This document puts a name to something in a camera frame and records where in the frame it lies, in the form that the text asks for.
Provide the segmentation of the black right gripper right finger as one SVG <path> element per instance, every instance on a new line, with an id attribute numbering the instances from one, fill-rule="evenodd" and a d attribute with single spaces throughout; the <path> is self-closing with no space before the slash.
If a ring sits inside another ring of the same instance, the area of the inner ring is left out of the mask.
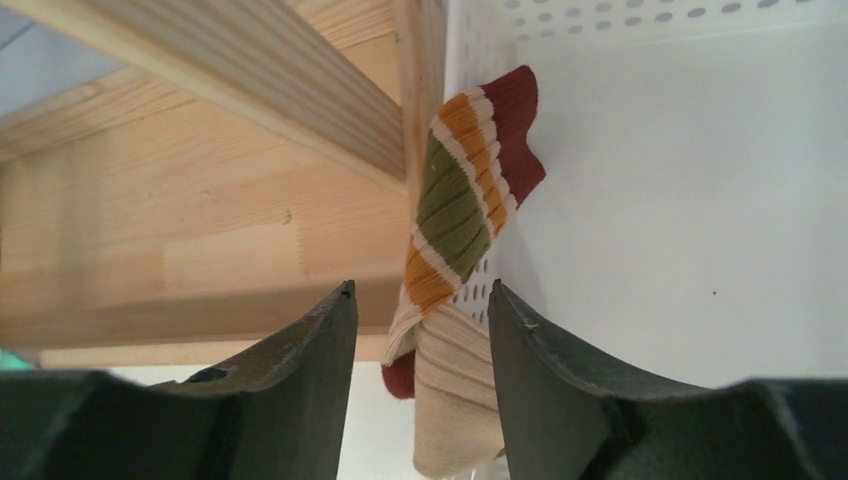
<path id="1" fill-rule="evenodd" d="M 847 383 L 719 389 L 628 364 L 495 283 L 495 386 L 514 479 L 843 479 Z"/>

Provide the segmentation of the white perforated plastic basket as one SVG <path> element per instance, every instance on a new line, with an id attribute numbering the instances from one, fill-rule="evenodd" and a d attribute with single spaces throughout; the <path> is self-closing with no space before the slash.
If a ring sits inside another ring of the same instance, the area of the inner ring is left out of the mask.
<path id="1" fill-rule="evenodd" d="M 843 1 L 451 1 L 444 89 L 527 65 L 546 179 L 461 295 L 501 283 L 703 388 L 847 383 Z"/>

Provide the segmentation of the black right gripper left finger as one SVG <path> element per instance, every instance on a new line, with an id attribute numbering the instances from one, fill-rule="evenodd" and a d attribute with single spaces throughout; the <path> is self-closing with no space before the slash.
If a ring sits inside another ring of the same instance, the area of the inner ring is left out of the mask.
<path id="1" fill-rule="evenodd" d="M 5 479 L 333 479 L 357 340 L 346 281 L 182 382 L 100 370 L 1 376 Z"/>

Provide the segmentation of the striped maroon orange green sock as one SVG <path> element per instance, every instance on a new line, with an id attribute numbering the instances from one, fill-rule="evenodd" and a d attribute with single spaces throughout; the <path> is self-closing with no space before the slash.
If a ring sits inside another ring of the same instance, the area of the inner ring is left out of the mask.
<path id="1" fill-rule="evenodd" d="M 528 145 L 539 90 L 521 65 L 460 92 L 430 122 L 398 308 L 382 362 L 398 399 L 415 395 L 412 329 L 452 300 L 545 178 Z"/>

